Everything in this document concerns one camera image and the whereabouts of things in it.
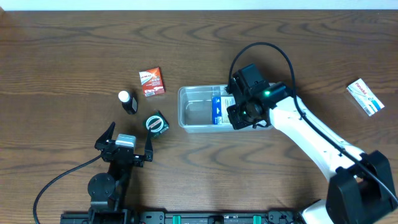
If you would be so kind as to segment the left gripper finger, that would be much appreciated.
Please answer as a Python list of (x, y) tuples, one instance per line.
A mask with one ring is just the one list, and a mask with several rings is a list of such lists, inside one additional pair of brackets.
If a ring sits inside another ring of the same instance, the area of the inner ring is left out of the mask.
[(112, 141), (115, 125), (116, 123), (112, 122), (109, 128), (96, 140), (95, 149), (105, 150), (108, 147), (109, 142)]
[(145, 156), (145, 161), (152, 162), (153, 160), (153, 147), (152, 147), (152, 140), (151, 140), (151, 132), (149, 131), (147, 133), (146, 137), (146, 143), (145, 143), (145, 148), (144, 148), (144, 156)]

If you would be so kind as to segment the blue cooling patch box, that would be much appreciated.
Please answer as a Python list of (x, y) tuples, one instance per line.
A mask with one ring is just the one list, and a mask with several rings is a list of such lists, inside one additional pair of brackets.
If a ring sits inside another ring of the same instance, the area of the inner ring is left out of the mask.
[(235, 104), (233, 96), (214, 96), (212, 98), (212, 122), (215, 125), (230, 124), (227, 108)]

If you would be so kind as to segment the red and white box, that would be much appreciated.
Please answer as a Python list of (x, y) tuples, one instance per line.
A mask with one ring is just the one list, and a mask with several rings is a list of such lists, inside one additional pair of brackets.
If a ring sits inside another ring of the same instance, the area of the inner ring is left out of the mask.
[(165, 93), (162, 75), (159, 67), (139, 72), (142, 90), (145, 97)]

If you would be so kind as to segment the white Panadol box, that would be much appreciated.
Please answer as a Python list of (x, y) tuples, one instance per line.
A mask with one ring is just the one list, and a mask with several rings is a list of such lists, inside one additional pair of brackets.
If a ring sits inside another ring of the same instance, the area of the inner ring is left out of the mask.
[(384, 108), (383, 103), (361, 78), (349, 84), (346, 89), (368, 116), (372, 116)]

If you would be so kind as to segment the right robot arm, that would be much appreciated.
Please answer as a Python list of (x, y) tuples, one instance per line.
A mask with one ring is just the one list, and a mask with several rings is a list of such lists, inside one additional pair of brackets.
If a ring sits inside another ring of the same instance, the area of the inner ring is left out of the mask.
[(397, 209), (386, 156), (341, 139), (284, 83), (231, 81), (226, 91), (235, 100), (227, 109), (234, 129), (265, 121), (293, 140), (328, 181), (327, 198), (300, 211), (302, 223), (375, 223)]

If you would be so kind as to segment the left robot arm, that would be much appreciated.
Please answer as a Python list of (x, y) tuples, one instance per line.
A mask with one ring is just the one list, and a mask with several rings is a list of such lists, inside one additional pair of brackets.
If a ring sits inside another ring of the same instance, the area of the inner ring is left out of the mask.
[(85, 223), (139, 223), (136, 212), (124, 204), (127, 188), (134, 167), (143, 167), (153, 160), (151, 130), (148, 130), (144, 154), (136, 154), (136, 137), (120, 134), (112, 139), (115, 123), (96, 140), (95, 149), (100, 158), (109, 163), (107, 172), (96, 174), (88, 183), (91, 197), (88, 219)]

